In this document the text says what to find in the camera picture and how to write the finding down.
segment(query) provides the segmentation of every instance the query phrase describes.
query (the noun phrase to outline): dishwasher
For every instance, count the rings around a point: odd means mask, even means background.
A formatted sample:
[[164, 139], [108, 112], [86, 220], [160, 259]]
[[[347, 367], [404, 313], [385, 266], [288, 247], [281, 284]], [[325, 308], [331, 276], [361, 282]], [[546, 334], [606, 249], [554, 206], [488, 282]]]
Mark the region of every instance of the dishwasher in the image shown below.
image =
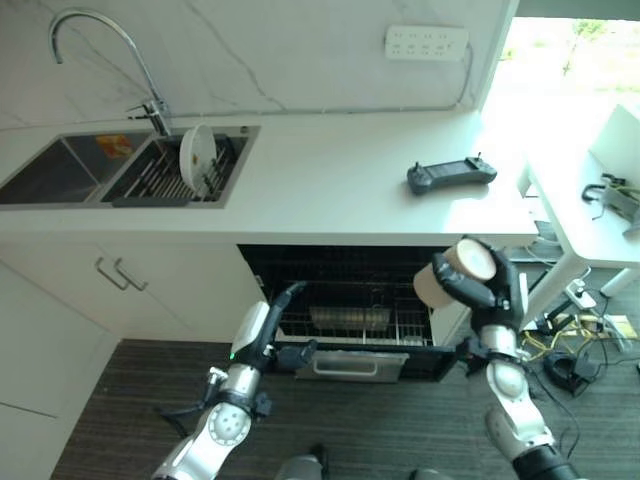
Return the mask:
[[453, 347], [434, 346], [429, 309], [413, 276], [444, 248], [239, 245], [268, 301], [296, 281], [306, 288], [282, 315], [278, 345], [318, 349], [297, 378], [439, 381], [454, 365]]

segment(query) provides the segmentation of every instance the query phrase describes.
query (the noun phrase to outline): power strip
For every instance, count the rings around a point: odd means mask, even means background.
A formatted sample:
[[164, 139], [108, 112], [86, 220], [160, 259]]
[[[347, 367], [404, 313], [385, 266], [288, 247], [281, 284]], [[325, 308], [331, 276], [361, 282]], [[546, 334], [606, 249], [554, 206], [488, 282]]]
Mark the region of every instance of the power strip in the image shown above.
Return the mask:
[[384, 41], [390, 60], [458, 62], [469, 43], [465, 28], [391, 25]]

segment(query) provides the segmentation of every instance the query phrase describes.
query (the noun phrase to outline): cabinet door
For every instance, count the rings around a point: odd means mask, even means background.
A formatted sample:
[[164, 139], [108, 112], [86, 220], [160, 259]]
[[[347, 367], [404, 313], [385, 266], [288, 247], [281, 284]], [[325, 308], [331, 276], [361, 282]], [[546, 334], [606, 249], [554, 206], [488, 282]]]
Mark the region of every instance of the cabinet door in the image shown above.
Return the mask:
[[119, 337], [181, 340], [188, 328], [145, 292], [122, 291], [96, 270], [96, 261], [121, 285], [114, 259], [96, 245], [20, 244], [0, 247], [2, 260], [54, 297]]
[[469, 307], [453, 302], [436, 309], [430, 316], [431, 338], [436, 346], [451, 345], [460, 326], [471, 316]]
[[55, 431], [53, 418], [0, 405], [0, 478], [49, 478], [59, 454], [51, 448]]
[[0, 263], [0, 403], [59, 416], [109, 336]]
[[189, 340], [231, 342], [264, 296], [232, 244], [103, 244], [150, 295], [191, 328]]

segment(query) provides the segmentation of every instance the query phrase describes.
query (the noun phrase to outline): kitchen sink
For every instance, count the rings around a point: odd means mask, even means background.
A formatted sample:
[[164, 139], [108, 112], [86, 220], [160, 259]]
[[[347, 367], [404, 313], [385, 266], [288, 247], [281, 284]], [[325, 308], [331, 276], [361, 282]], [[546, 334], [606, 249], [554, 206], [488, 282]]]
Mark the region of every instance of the kitchen sink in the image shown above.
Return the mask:
[[55, 138], [0, 187], [0, 209], [73, 207], [221, 208], [259, 127], [214, 128], [217, 159], [207, 191], [193, 192], [180, 174], [187, 129], [171, 137], [115, 132]]
[[74, 204], [96, 199], [149, 132], [54, 139], [0, 188], [0, 204]]

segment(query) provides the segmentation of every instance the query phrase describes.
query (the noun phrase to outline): bright window light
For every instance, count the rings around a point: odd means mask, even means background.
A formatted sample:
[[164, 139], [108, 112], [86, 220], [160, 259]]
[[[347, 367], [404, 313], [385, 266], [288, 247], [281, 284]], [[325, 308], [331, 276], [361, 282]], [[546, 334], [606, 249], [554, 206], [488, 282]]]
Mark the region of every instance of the bright window light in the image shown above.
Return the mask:
[[514, 18], [491, 96], [640, 103], [640, 22]]

